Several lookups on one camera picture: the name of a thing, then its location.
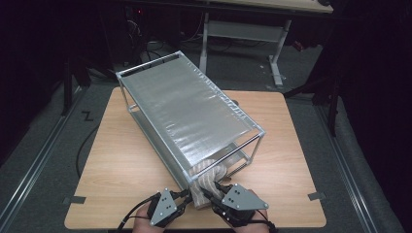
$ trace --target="silver box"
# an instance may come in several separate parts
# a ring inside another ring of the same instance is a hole
[[[252,162],[263,129],[182,52],[117,76],[127,109],[181,189],[219,163],[230,177]],[[215,162],[190,175],[204,159]]]

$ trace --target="table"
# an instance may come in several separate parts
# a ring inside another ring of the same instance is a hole
[[[326,218],[281,93],[225,91],[266,131],[254,162],[232,177],[270,206],[278,227],[323,227]],[[137,203],[168,187],[178,191],[137,123],[126,110],[120,89],[114,89],[101,121],[75,196],[65,219],[69,229],[114,229]],[[125,228],[131,228],[131,219]],[[170,229],[227,228],[212,210],[192,204]]]

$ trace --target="tape piece on table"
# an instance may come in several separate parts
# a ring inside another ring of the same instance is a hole
[[[65,197],[63,200],[64,205],[69,205],[71,203],[74,204],[84,204],[86,198],[85,197],[80,197],[80,196],[73,196],[72,198]]]
[[[309,200],[311,201],[326,199],[326,195],[324,192],[314,192],[314,193],[308,194],[308,197],[309,197]]]

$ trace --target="gray carpet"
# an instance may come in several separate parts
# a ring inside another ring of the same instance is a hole
[[[225,52],[212,51],[209,56],[208,77],[221,89],[242,89],[285,92],[306,81],[306,78],[322,48],[302,52],[285,47],[279,58],[281,73],[285,76],[284,88],[274,86],[265,56],[239,55],[243,48],[230,48]],[[157,53],[165,55],[173,49],[165,47]],[[193,63],[198,64],[198,48],[182,47],[182,51]],[[110,80],[93,79],[76,109],[68,119],[64,130],[56,141],[52,154],[19,209],[8,232],[106,232],[73,231],[64,227],[68,205],[65,197],[74,194],[78,175],[76,157],[82,143],[100,122],[111,90],[118,85]],[[307,96],[287,101],[292,120],[302,145],[309,169],[318,191],[326,195],[322,206],[327,224],[315,229],[281,229],[280,232],[363,232],[361,222],[353,206],[345,184],[342,181],[333,148],[327,132],[323,129],[315,108]],[[337,140],[348,159],[354,174],[360,182],[361,191],[371,212],[379,221],[379,232],[402,232],[389,204],[374,181],[356,143],[344,108],[339,106]],[[0,210],[4,210],[12,198],[19,182],[29,169],[37,153],[47,140],[52,128],[59,120],[62,110],[62,88],[55,94],[48,106],[38,114],[30,130],[22,139],[10,159],[0,169]],[[86,140],[80,153],[80,170],[86,162],[94,134]]]

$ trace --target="background table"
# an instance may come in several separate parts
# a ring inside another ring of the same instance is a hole
[[[266,131],[254,162],[231,183],[252,189],[270,206],[278,227],[322,227],[326,218],[316,192],[285,99],[277,92],[225,91]],[[65,225],[70,229],[113,229],[137,203],[168,187],[178,191],[115,88],[97,132]],[[131,228],[131,219],[125,228]],[[169,227],[227,228],[212,210],[192,204]]]

